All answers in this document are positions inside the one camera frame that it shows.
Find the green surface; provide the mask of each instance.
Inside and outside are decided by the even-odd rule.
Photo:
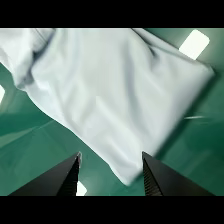
[[[179,47],[193,28],[146,28]],[[196,101],[157,158],[216,195],[224,195],[224,29],[198,29],[210,44],[198,60],[211,64],[216,78]],[[124,186],[109,166],[72,132],[43,114],[13,86],[0,66],[6,90],[0,105],[0,195],[8,195],[77,151],[83,154],[79,180],[86,195],[144,195],[143,178]]]

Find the glossy green tabletop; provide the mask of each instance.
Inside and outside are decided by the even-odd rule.
[[[177,48],[193,30],[146,29]],[[215,195],[224,195],[224,29],[197,29],[210,38],[198,60],[210,64],[216,78],[183,117],[157,158]],[[79,180],[87,189],[86,195],[144,195],[142,176],[132,186],[124,186],[80,139],[17,90],[2,65],[0,85],[6,91],[0,105],[0,195],[8,195],[77,151],[83,155]]]

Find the folded cloth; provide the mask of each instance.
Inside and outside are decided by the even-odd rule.
[[[142,171],[142,151],[158,152],[214,74],[130,28],[0,29],[0,58],[16,86],[126,185]]]

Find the wrinkled fabric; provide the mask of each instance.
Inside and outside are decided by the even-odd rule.
[[[0,29],[0,59],[126,185],[142,171],[142,151],[158,152],[213,76],[138,28]]]

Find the green table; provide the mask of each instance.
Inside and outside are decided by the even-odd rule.
[[[179,47],[193,28],[146,28]],[[224,29],[198,29],[210,44],[198,60],[211,64],[216,79],[197,99],[157,158],[216,195],[224,195]],[[124,186],[109,166],[71,131],[42,113],[13,86],[0,66],[6,93],[0,105],[0,195],[8,195],[77,151],[83,154],[79,180],[86,195],[144,195],[143,177]]]

